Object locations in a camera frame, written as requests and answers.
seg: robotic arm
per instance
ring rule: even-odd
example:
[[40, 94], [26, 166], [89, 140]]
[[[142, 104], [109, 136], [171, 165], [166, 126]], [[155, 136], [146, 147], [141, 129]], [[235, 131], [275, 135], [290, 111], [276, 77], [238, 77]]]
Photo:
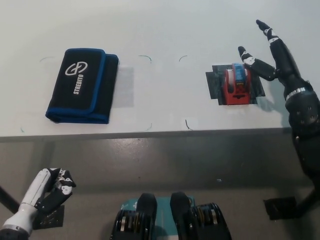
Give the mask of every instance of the robotic arm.
[[301, 78], [296, 62], [284, 42], [264, 22], [256, 21], [270, 44], [275, 61], [273, 67], [254, 58], [243, 46], [238, 51], [244, 65], [258, 76], [272, 81], [276, 78], [284, 86], [285, 107], [289, 112], [292, 141], [303, 172], [312, 180], [315, 189], [300, 204], [294, 197], [265, 201], [271, 220], [299, 218], [320, 200], [320, 102], [309, 81]]
[[18, 212], [5, 221], [0, 240], [27, 240], [38, 214], [48, 215], [58, 209], [71, 195], [76, 184], [67, 170], [41, 170], [26, 192]]

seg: robot finger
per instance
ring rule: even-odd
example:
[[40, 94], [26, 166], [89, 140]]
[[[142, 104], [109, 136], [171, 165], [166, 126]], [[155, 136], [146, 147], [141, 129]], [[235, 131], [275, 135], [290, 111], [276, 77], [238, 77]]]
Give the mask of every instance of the robot finger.
[[239, 46], [238, 51], [244, 66], [250, 69], [253, 73], [268, 81], [272, 81], [276, 78], [276, 70], [273, 66], [253, 57], [243, 46]]

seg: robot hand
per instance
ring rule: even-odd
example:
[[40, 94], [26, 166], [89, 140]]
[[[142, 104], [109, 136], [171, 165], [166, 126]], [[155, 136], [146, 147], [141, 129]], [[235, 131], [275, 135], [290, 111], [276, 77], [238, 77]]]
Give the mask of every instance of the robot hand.
[[272, 81], [276, 78], [284, 86], [285, 107], [295, 134], [311, 136], [320, 130], [320, 102], [311, 84], [301, 78], [296, 62], [284, 42], [273, 29], [257, 20], [258, 27], [267, 37], [276, 68], [254, 58], [243, 46], [238, 47], [244, 65], [258, 76]]
[[2, 239], [28, 239], [39, 213], [48, 215], [58, 209], [71, 195], [76, 184], [69, 171], [61, 168], [41, 170], [27, 190], [18, 212], [5, 221], [0, 230]]

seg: blue tape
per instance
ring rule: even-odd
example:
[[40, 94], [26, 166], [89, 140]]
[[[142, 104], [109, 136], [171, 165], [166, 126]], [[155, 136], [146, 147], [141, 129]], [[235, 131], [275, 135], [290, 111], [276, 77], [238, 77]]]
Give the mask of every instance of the blue tape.
[[240, 63], [234, 63], [233, 69], [234, 69], [235, 82], [245, 83], [247, 78], [246, 78], [246, 71], [245, 71], [244, 65]]

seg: black wallet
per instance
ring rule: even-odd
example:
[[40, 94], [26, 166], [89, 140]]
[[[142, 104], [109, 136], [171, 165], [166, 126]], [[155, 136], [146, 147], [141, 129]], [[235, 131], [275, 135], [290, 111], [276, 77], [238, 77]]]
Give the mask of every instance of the black wallet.
[[108, 124], [118, 64], [102, 49], [68, 49], [45, 116], [55, 123]]

